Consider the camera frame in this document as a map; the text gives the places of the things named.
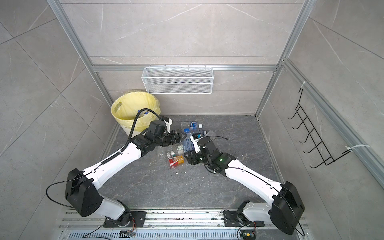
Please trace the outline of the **slim clear bottle white cap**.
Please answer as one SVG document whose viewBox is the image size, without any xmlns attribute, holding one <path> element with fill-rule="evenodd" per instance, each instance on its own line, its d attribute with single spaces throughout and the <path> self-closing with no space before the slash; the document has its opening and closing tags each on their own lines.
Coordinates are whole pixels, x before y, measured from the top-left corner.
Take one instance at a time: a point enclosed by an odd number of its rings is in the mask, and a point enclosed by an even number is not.
<svg viewBox="0 0 384 240">
<path fill-rule="evenodd" d="M 159 147 L 157 155 L 158 155 L 158 158 L 159 158 L 160 162 L 165 162 L 168 159 L 167 158 L 167 150 L 166 150 L 166 148 Z"/>
</svg>

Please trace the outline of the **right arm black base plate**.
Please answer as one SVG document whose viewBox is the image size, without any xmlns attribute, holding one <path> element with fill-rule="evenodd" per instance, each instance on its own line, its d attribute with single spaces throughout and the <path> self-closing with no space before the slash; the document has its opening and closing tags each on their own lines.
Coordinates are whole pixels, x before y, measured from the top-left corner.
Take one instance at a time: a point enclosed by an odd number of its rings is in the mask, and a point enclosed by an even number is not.
<svg viewBox="0 0 384 240">
<path fill-rule="evenodd" d="M 256 227 L 264 227 L 265 223 L 269 221 L 269 215 L 260 209 L 224 210 L 222 213 L 225 227 L 254 226 L 254 224 Z"/>
</svg>

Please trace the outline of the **soda water bottle blue cap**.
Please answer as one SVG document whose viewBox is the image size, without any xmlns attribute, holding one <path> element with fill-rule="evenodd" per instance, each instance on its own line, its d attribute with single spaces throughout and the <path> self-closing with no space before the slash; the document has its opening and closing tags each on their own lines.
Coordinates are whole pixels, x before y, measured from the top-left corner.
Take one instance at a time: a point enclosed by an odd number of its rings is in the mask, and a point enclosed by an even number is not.
<svg viewBox="0 0 384 240">
<path fill-rule="evenodd" d="M 183 131 L 186 134 L 186 138 L 183 140 L 184 153 L 187 153 L 189 151 L 194 151 L 195 148 L 194 148 L 193 142 L 191 141 L 192 134 L 190 129 L 187 128 L 187 129 L 184 129 Z"/>
</svg>

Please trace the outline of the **clear bottle white printed label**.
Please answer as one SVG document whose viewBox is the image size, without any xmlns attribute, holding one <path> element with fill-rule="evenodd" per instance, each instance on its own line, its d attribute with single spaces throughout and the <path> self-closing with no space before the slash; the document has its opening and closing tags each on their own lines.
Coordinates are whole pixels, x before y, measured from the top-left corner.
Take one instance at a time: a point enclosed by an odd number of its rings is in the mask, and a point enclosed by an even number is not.
<svg viewBox="0 0 384 240">
<path fill-rule="evenodd" d="M 184 154 L 184 147 L 182 144 L 175 145 L 170 152 L 167 153 L 167 158 L 171 159 Z"/>
</svg>

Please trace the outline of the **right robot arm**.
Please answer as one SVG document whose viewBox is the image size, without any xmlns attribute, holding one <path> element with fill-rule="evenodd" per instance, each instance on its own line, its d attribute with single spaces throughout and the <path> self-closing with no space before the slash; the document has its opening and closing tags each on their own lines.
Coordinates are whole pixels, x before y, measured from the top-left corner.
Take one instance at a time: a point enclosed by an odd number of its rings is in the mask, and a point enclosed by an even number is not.
<svg viewBox="0 0 384 240">
<path fill-rule="evenodd" d="M 239 206 L 236 220 L 241 226 L 249 226 L 254 222 L 272 223 L 287 235 L 294 232 L 304 235 L 300 219 L 305 206 L 295 185 L 290 182 L 282 184 L 264 177 L 233 155 L 221 152 L 214 144 L 216 138 L 191 135 L 194 149 L 186 152 L 185 156 L 190 165 L 203 164 L 208 172 L 221 174 L 242 184 L 265 201 L 264 205 L 244 201 Z"/>
</svg>

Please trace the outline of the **red yellow label bottle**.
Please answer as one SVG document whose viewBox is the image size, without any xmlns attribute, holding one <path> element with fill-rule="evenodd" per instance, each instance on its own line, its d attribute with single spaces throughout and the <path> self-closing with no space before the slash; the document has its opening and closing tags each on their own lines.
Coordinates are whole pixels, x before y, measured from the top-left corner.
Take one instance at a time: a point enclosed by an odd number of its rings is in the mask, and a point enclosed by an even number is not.
<svg viewBox="0 0 384 240">
<path fill-rule="evenodd" d="M 185 159 L 183 156 L 176 156 L 168 159 L 168 161 L 169 161 L 170 168 L 174 169 L 177 166 L 182 165 L 185 162 Z"/>
</svg>

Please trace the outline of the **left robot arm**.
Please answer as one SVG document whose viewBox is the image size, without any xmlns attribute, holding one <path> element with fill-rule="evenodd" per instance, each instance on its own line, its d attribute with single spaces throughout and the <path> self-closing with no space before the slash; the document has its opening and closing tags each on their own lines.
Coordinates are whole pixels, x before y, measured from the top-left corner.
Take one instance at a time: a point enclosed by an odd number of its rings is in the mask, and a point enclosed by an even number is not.
<svg viewBox="0 0 384 240">
<path fill-rule="evenodd" d="M 152 121 L 147 129 L 128 140 L 111 156 L 82 171 L 74 169 L 69 172 L 65 199 L 81 217 L 97 214 L 115 221 L 129 218 L 130 209 L 127 206 L 103 197 L 98 190 L 120 170 L 156 147 L 181 143 L 186 134 L 180 130 L 172 131 L 171 124 L 171 121 Z"/>
</svg>

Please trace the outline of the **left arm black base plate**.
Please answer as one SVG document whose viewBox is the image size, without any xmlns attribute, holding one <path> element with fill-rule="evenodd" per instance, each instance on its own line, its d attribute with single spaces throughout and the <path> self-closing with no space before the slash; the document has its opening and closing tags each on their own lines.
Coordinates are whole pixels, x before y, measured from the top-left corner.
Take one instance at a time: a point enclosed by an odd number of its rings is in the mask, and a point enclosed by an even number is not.
<svg viewBox="0 0 384 240">
<path fill-rule="evenodd" d="M 146 220 L 147 212 L 145 211 L 133 211 L 124 213 L 118 220 L 112 220 L 106 218 L 105 223 L 103 224 L 104 228 L 142 228 Z"/>
</svg>

